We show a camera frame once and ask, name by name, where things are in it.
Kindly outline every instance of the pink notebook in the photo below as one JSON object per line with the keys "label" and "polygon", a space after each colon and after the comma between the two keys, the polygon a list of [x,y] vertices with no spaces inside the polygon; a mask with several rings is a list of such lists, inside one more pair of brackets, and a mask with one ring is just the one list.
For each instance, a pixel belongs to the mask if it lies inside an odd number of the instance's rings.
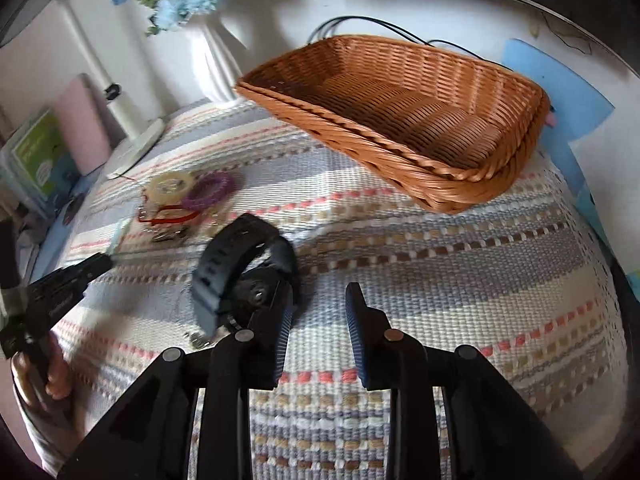
{"label": "pink notebook", "polygon": [[69,152],[82,175],[91,173],[111,156],[107,131],[98,116],[84,77],[78,76],[53,105]]}

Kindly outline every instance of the human hand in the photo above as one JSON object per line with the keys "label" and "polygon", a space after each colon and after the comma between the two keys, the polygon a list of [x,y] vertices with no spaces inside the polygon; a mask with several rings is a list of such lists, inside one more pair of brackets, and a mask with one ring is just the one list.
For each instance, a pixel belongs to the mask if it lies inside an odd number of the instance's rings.
{"label": "human hand", "polygon": [[[69,366],[65,361],[58,338],[53,332],[49,332],[49,347],[51,349],[49,372],[47,374],[49,382],[46,384],[45,390],[54,400],[62,400],[71,394],[73,385]],[[29,358],[21,352],[11,359],[15,387],[26,405],[46,411],[46,407],[38,400],[29,379],[31,366]]]}

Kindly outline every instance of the finger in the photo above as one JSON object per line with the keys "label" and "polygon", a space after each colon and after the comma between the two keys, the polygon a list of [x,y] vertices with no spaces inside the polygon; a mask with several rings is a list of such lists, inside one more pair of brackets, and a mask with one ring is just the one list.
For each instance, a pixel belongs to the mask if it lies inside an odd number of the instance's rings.
{"label": "finger", "polygon": [[55,333],[49,332],[49,347],[51,350],[49,360],[49,370],[47,376],[52,383],[64,380],[66,376],[67,365],[65,363],[65,356],[62,352],[62,348],[58,343],[58,338]]}
{"label": "finger", "polygon": [[23,354],[22,352],[18,352],[11,359],[11,368],[14,376],[25,376],[29,373],[31,362],[25,354]]}
{"label": "finger", "polygon": [[62,400],[71,394],[72,385],[70,382],[60,384],[49,383],[45,389],[54,400]]}
{"label": "finger", "polygon": [[49,382],[59,383],[61,381],[65,381],[67,376],[68,365],[66,364],[65,359],[62,356],[62,351],[60,351],[59,354],[52,353],[51,359],[49,361],[49,371],[47,373]]}
{"label": "finger", "polygon": [[22,353],[16,354],[11,359],[12,374],[14,375],[15,388],[20,398],[27,406],[36,406],[36,395],[29,380],[29,370],[31,364],[29,359]]}

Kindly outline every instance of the white vase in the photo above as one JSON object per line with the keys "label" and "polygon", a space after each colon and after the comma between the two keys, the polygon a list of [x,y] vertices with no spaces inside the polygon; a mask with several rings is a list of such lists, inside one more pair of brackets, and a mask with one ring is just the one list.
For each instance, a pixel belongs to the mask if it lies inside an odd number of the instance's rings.
{"label": "white vase", "polygon": [[229,108],[245,99],[234,90],[242,73],[218,31],[223,27],[215,15],[193,16],[184,30],[191,42],[193,75],[202,93],[220,108]]}

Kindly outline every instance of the table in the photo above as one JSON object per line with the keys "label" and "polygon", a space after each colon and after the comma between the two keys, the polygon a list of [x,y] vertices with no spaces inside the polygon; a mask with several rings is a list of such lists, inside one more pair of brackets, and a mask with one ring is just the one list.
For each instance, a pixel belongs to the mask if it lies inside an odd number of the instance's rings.
{"label": "table", "polygon": [[[136,208],[144,183],[169,170],[228,171],[241,185],[186,241],[151,243]],[[303,275],[280,384],[250,396],[256,478],[383,477],[389,396],[357,380],[344,315],[351,281],[423,344],[479,348],[581,467],[615,438],[628,373],[615,290],[543,155],[493,201],[432,214],[254,104],[202,105],[174,118],[127,177],[98,180],[60,262],[96,251],[115,262],[55,329],[78,380],[82,434],[163,349],[193,351],[191,272],[210,233],[250,211],[293,243]],[[446,476],[440,398],[436,408]]]}

